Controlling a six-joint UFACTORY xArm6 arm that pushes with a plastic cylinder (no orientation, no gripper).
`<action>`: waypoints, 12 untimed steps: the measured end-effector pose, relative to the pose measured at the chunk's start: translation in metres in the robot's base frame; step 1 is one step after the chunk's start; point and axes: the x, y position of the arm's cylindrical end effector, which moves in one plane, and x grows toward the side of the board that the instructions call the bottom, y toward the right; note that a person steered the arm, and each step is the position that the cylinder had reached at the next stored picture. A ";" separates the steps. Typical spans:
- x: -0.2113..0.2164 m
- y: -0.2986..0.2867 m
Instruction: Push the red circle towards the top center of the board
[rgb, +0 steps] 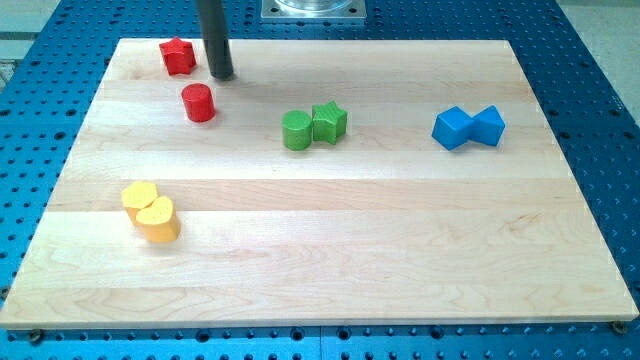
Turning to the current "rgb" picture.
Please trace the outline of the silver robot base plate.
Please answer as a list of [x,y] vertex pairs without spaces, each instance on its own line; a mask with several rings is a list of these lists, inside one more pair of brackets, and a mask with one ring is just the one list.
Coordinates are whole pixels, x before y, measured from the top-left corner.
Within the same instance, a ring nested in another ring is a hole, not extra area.
[[367,17],[365,0],[260,0],[261,17],[270,20],[338,19]]

